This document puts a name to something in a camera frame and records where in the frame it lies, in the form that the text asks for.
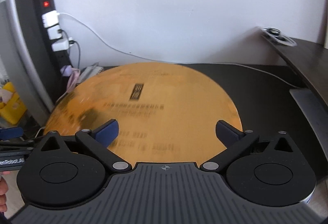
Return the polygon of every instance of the gray panel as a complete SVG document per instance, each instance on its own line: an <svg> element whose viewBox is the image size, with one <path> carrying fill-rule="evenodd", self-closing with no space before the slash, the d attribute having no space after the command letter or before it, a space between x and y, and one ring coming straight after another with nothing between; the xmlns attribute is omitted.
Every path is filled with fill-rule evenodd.
<svg viewBox="0 0 328 224"><path fill-rule="evenodd" d="M323 152L328 159L328 113L321 101L309 89L292 89L289 91L308 120Z"/></svg>
<svg viewBox="0 0 328 224"><path fill-rule="evenodd" d="M49 117L49 111L34 89L33 83L30 81L20 59L13 32L10 29L5 2L0 3L0 44L0 56L10 80L34 119L43 126Z"/></svg>
<svg viewBox="0 0 328 224"><path fill-rule="evenodd" d="M45 87L43 86L43 83L36 71L36 68L33 64L33 61L30 57L30 53L27 49L24 36L22 33L22 29L20 26L17 9L16 9L16 2L15 0L6 0L6 5L8 9L8 16L9 16L9 22L11 24L11 28L13 31L14 39L16 41L16 46L18 49L18 52L20 54L21 60L24 63L25 69L27 74L29 75L31 81L34 84L34 87L36 91L38 92L40 98L46 105L49 111L52 111L54 108L54 104L51 101Z"/></svg>
<svg viewBox="0 0 328 224"><path fill-rule="evenodd" d="M26 206L13 224L316 224L322 219L302 202L274 208L253 204L232 192L217 173L194 163L139 163L114 175L94 200L67 210Z"/></svg>

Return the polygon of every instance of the black circular motor housing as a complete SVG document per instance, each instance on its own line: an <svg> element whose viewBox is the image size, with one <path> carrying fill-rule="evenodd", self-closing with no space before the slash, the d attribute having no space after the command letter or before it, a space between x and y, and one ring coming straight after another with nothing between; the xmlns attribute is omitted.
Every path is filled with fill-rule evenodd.
<svg viewBox="0 0 328 224"><path fill-rule="evenodd" d="M96 159L72 153L58 133L35 149L17 175L22 197L47 207L85 201L102 188L105 169Z"/></svg>
<svg viewBox="0 0 328 224"><path fill-rule="evenodd" d="M309 198L316 178L298 149L269 149L244 156L227 169L227 182L241 197L265 206L282 207Z"/></svg>

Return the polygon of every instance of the white wall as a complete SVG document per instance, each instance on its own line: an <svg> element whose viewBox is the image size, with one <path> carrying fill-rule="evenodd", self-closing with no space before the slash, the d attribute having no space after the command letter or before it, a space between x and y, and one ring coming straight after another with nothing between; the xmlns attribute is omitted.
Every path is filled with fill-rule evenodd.
<svg viewBox="0 0 328 224"><path fill-rule="evenodd" d="M94 28L125 52L169 62L275 64L277 55L254 35L272 26L291 37L323 42L326 0L55 0L58 11ZM135 62L106 47L85 27L61 16L82 48L81 66ZM73 63L77 51L72 49Z"/></svg>

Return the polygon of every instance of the cardboard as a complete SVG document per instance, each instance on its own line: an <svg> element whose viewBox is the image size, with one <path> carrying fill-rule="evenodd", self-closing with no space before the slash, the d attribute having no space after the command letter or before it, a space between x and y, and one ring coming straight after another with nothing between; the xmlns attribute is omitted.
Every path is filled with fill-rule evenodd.
<svg viewBox="0 0 328 224"><path fill-rule="evenodd" d="M109 119L119 135L108 147L136 162L187 162L198 165L225 150L215 124L225 120L242 130L226 92L204 74L166 63L129 64L96 75L55 108L45 132L72 135Z"/></svg>

